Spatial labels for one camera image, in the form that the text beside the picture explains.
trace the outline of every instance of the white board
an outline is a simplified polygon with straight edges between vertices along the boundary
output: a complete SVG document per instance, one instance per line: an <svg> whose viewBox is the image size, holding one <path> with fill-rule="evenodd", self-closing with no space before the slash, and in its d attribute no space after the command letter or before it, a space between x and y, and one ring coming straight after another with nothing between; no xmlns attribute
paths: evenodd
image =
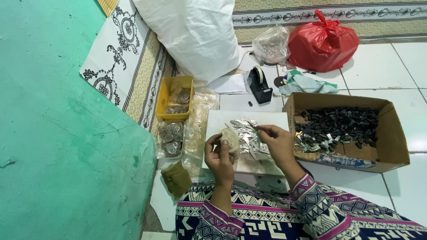
<svg viewBox="0 0 427 240"><path fill-rule="evenodd" d="M230 120L240 120L241 118L255 120L260 125L276 125L285 130L289 130L288 116L285 112L210 110L205 141L212 135L218 134L221 129L227 127L225 123L230 123ZM206 163L203 162L202 168L209 172L209 168L206 166ZM256 160L252 157L240 158L234 161L233 168L236 173L283 177L282 171L271 159Z"/></svg>

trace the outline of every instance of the left hand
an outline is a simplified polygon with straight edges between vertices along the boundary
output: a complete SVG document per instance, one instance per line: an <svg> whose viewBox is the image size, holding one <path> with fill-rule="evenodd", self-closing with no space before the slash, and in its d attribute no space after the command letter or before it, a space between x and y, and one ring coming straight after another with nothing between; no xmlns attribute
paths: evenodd
<svg viewBox="0 0 427 240"><path fill-rule="evenodd" d="M222 134L210 137L205 143L205 163L215 176L216 186L229 187L234 182L234 170L230 161L230 145L220 142Z"/></svg>

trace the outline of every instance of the white sack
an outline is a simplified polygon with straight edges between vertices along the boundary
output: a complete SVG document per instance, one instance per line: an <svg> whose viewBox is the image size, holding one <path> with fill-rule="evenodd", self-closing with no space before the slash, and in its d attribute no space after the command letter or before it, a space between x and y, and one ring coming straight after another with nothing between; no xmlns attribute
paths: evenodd
<svg viewBox="0 0 427 240"><path fill-rule="evenodd" d="M237 68L245 51L233 29L234 0L133 0L147 25L196 86Z"/></svg>

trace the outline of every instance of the red plastic bag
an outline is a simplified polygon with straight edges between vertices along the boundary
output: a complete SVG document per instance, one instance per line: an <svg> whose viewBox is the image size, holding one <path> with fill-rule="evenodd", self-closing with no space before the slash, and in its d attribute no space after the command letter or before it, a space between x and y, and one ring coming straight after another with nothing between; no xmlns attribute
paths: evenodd
<svg viewBox="0 0 427 240"><path fill-rule="evenodd" d="M329 72L348 62L359 46L355 31L339 26L339 20L325 20L317 9L321 22L312 22L295 29L289 36L289 61L295 66L315 72Z"/></svg>

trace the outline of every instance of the cardboard box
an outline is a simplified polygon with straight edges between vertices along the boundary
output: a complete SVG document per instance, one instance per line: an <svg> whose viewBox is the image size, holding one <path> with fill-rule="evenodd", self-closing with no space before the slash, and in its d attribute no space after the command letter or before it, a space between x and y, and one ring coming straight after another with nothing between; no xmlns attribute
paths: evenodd
<svg viewBox="0 0 427 240"><path fill-rule="evenodd" d="M294 155L303 161L315 162L334 167L359 170L366 172L384 173L399 167L409 165L409 153L399 117L392 102L384 99L370 97L356 97L339 94L313 94L313 93L292 93L286 101L284 112L288 114L289 131L295 135L294 122L304 123L304 118L300 112L308 109L320 110L322 108L333 107L360 107L379 110L376 142L377 147L369 145L358 149L354 142L339 145L335 155L344 155L351 158L374 161L374 165L369 168L346 167L336 164L324 164L317 162L319 153L296 153L302 148L296 146Z"/></svg>

